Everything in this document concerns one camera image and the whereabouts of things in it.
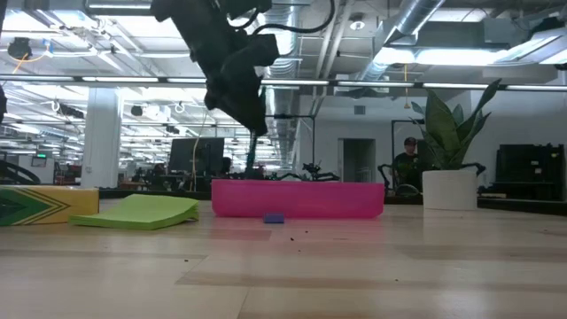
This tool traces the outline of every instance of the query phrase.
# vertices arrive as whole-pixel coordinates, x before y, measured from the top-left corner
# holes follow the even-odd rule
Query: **black cable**
[[[251,26],[252,23],[254,23],[254,21],[258,18],[259,14],[260,14],[260,10],[256,9],[256,11],[254,11],[254,13],[252,14],[252,17],[250,17],[248,22],[244,23],[242,26],[233,27],[233,28],[236,29],[236,30],[246,29],[247,27]]]
[[[268,23],[266,25],[260,26],[257,29],[255,29],[254,32],[252,32],[252,35],[257,35],[262,30],[267,29],[267,28],[277,28],[277,29],[280,29],[280,30],[292,31],[292,32],[301,33],[301,34],[311,34],[311,33],[319,32],[319,31],[324,30],[330,24],[330,22],[333,20],[333,17],[335,16],[335,9],[336,9],[335,8],[335,0],[330,0],[329,17],[319,27],[311,27],[311,28],[290,27],[290,26],[285,26],[285,25],[276,24],[276,23]]]

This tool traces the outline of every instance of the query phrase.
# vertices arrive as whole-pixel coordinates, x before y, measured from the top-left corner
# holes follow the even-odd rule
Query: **doorway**
[[[338,139],[338,166],[342,182],[373,183],[375,165],[375,140]]]

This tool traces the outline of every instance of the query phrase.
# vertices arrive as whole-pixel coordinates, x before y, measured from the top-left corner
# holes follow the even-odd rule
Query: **snake plant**
[[[419,125],[423,139],[435,160],[435,167],[441,170],[461,169],[470,143],[485,126],[490,113],[484,115],[482,108],[496,95],[501,79],[491,83],[478,101],[477,108],[468,119],[464,119],[462,106],[457,105],[451,112],[435,92],[427,90],[425,108],[412,102],[415,112],[425,119],[425,128]]]

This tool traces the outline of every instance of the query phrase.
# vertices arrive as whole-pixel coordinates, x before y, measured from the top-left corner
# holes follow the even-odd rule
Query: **white column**
[[[116,187],[123,101],[117,89],[89,89],[81,187]]]

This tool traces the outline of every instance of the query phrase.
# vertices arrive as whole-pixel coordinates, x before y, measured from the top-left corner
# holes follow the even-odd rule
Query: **person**
[[[398,185],[409,184],[421,190],[421,178],[418,169],[418,155],[416,153],[417,140],[408,137],[404,141],[405,151],[396,156],[393,161],[393,173]]]

